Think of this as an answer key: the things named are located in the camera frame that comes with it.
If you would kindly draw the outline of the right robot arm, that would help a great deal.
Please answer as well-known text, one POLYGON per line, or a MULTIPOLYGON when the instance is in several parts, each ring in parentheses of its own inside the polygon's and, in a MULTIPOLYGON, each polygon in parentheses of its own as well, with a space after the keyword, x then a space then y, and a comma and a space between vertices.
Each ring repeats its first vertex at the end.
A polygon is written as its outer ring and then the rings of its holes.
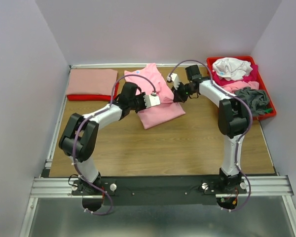
POLYGON ((253 123, 248 105, 234 94, 222 89, 214 80, 211 72, 207 76, 200 73, 198 65, 185 68, 188 83, 184 84, 173 71, 167 76, 172 83, 174 102, 185 102, 193 94, 204 96, 218 108, 218 128, 224 136, 223 162, 219 174, 203 181, 204 192, 227 194, 233 189, 245 189, 241 169, 242 143, 253 123))

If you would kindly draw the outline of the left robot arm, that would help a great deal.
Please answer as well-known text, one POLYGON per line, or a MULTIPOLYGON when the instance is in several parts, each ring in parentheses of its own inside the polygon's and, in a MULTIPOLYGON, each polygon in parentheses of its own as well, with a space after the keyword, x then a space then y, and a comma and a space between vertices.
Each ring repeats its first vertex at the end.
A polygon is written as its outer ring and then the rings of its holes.
POLYGON ((127 82, 111 103, 86 115, 70 116, 59 141, 59 148, 72 160, 83 190, 94 195, 100 192, 101 176, 91 156, 98 132, 105 126, 122 120, 131 111, 148 108, 148 95, 133 82, 127 82))

